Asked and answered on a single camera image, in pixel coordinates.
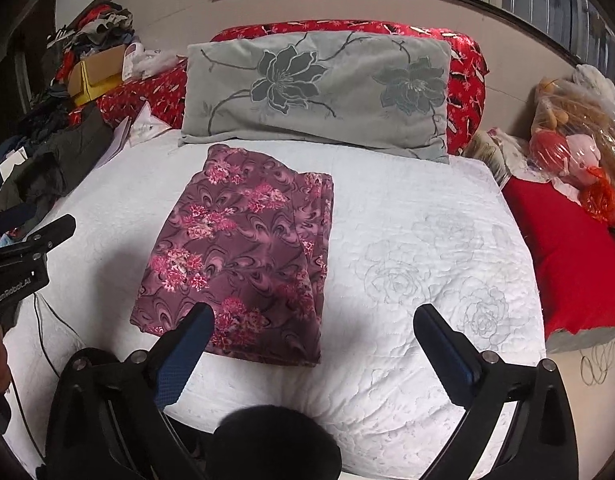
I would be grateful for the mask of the purple floral cloth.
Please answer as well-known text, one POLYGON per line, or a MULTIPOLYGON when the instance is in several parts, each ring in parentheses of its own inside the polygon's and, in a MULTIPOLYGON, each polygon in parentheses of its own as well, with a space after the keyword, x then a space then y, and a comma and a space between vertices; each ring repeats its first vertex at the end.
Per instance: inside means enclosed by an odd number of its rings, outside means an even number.
POLYGON ((208 352, 317 365, 334 201, 329 174, 212 145, 158 233, 130 322, 162 336, 208 304, 208 352))

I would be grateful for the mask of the pile of clothes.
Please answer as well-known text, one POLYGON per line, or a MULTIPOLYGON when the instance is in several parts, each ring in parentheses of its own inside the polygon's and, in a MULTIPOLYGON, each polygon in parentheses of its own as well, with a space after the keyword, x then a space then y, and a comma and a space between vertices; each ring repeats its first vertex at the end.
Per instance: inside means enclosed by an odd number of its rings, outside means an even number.
POLYGON ((113 2, 91 8, 73 27, 61 27, 47 39, 42 56, 46 81, 65 82, 83 58, 114 47, 128 46, 134 38, 132 12, 113 2))

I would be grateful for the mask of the dark olive garment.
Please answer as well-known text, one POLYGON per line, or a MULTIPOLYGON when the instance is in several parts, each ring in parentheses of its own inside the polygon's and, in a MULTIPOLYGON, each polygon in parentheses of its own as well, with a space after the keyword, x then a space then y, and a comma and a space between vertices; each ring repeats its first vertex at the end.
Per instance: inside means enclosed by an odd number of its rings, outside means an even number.
POLYGON ((97 105, 89 103, 80 125, 53 133, 30 159, 14 167, 0 189, 0 212, 29 204, 35 207, 35 222, 41 222, 94 169, 112 140, 113 129, 97 105))

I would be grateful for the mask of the red blanket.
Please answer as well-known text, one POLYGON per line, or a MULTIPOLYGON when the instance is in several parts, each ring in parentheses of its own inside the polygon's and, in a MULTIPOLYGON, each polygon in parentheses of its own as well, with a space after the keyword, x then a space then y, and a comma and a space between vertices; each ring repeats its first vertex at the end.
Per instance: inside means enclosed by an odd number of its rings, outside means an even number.
POLYGON ((503 187, 530 249, 545 335, 615 328, 615 236, 549 183, 503 187))

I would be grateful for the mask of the white paper sheet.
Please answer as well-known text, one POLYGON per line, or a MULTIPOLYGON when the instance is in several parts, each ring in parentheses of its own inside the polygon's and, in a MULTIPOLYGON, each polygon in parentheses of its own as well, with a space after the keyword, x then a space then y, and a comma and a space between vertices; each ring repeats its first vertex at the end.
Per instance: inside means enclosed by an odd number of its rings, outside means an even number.
POLYGON ((129 138, 129 131, 131 125, 132 122, 130 121, 130 118, 125 117, 121 121, 121 124, 114 129, 113 139, 109 148, 106 150, 106 153, 104 153, 100 157, 94 168, 100 168, 106 165, 110 160, 114 159, 116 155, 120 154, 121 151, 123 151, 125 143, 129 138))

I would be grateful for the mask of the cardboard box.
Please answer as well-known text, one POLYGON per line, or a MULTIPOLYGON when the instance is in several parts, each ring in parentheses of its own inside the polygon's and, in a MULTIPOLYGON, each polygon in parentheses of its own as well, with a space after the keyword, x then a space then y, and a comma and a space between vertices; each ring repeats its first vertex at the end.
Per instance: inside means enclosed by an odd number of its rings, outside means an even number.
POLYGON ((94 101, 122 82, 125 44, 89 55, 78 62, 68 78, 68 94, 76 106, 94 101))

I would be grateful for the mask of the white quilted bedspread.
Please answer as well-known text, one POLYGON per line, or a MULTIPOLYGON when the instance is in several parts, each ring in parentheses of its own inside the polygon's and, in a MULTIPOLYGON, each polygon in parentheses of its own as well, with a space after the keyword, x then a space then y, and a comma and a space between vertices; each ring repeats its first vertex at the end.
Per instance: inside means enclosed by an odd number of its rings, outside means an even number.
MULTIPOLYGON (((74 236, 50 252, 49 285, 22 304, 4 342, 16 385, 6 435, 24 468, 39 465, 57 371, 83 347, 125 358, 154 337, 129 321, 158 232, 203 166, 203 144, 177 132, 126 148, 54 208, 74 236)), ((313 417, 339 442, 345 470, 417 479, 463 412, 415 341, 433 304, 481 350, 533 365, 545 354, 533 263, 490 170, 296 141, 251 141, 335 187, 321 362, 284 367, 202 356, 167 414, 212 431, 229 413, 277 404, 313 417)))

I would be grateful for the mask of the red patterned bedding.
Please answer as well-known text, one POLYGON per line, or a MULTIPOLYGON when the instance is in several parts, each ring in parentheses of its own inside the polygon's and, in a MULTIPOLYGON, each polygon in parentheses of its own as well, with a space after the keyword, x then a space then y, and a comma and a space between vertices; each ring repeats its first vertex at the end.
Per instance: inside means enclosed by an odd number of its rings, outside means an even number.
MULTIPOLYGON (((447 83, 447 153, 459 155, 477 132, 485 104, 485 76, 489 73, 478 43, 461 32, 446 28, 358 20, 308 20, 230 27, 214 37, 216 41, 254 39, 289 32, 370 32, 395 37, 444 40, 451 45, 447 83)), ((144 80, 121 82, 99 93, 96 103, 103 120, 111 127, 125 118, 135 119, 144 102, 152 113, 174 128, 184 118, 187 58, 176 55, 174 65, 144 80)))

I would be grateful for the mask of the bagged stuffed toys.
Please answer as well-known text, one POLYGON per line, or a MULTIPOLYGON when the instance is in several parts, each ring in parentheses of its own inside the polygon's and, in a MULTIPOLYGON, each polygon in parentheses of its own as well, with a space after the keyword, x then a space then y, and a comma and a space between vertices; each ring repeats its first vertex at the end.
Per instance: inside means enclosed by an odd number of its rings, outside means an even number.
POLYGON ((534 90, 529 154, 557 190, 615 229, 615 85, 589 64, 534 90))

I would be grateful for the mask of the grey floral pillow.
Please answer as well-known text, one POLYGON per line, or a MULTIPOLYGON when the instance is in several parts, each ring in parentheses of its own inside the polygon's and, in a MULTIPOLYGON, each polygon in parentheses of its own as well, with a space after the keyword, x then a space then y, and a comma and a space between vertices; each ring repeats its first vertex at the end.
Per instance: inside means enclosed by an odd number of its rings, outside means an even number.
POLYGON ((294 32, 188 48, 182 140, 297 140, 447 162, 451 47, 294 32))

